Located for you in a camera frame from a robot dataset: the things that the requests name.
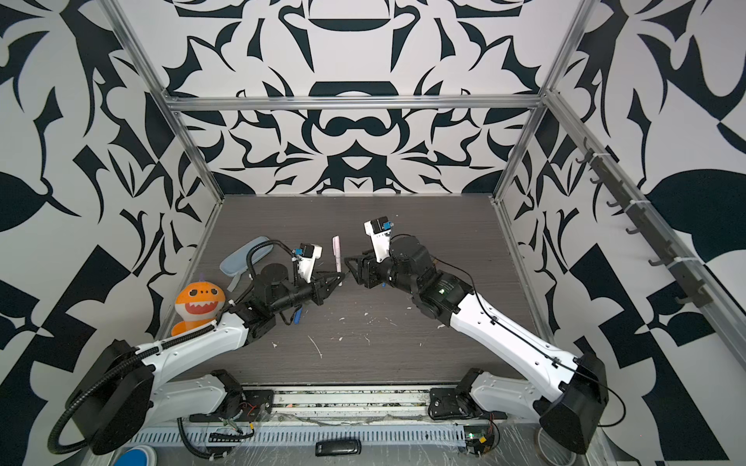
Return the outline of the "pink fountain pen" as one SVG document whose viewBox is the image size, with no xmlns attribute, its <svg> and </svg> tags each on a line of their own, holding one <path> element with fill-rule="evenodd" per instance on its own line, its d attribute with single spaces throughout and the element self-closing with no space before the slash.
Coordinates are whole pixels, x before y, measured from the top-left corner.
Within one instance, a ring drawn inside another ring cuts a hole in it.
<svg viewBox="0 0 746 466">
<path fill-rule="evenodd" d="M 338 273 L 342 272 L 342 256 L 341 256 L 341 243 L 340 237 L 334 236 L 332 238 L 332 252 L 335 259 L 335 268 Z"/>
</svg>

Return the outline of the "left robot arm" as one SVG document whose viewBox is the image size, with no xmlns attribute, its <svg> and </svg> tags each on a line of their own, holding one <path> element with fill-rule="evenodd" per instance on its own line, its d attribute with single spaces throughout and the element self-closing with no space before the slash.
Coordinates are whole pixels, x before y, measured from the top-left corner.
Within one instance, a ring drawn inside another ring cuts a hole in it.
<svg viewBox="0 0 746 466">
<path fill-rule="evenodd" d="M 142 428 L 191 415 L 232 419 L 241 412 L 243 390 L 225 370 L 190 381 L 176 377 L 218 355 L 260 339 L 286 311 L 297 313 L 332 295 L 345 275 L 318 272 L 321 247 L 291 249 L 268 239 L 245 256 L 249 287 L 225 303 L 217 318 L 178 336 L 140 346 L 116 340 L 99 355 L 64 405 L 49 434 L 52 454 L 84 448 L 106 454 Z"/>
</svg>

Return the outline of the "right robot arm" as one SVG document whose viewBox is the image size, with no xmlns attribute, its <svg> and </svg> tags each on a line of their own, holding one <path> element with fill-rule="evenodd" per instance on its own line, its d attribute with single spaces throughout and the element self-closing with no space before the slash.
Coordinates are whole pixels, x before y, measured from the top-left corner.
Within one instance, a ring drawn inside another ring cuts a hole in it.
<svg viewBox="0 0 746 466">
<path fill-rule="evenodd" d="M 586 454 L 609 401 L 604 363 L 576 356 L 524 329 L 493 307 L 470 275 L 438 269 L 438 260 L 411 235 L 372 238 L 373 249 L 344 262 L 356 283 L 406 292 L 425 316 L 473 339 L 528 381 L 524 393 L 502 396 L 487 372 L 468 376 L 467 397 L 483 412 L 535 419 L 562 447 Z"/>
</svg>

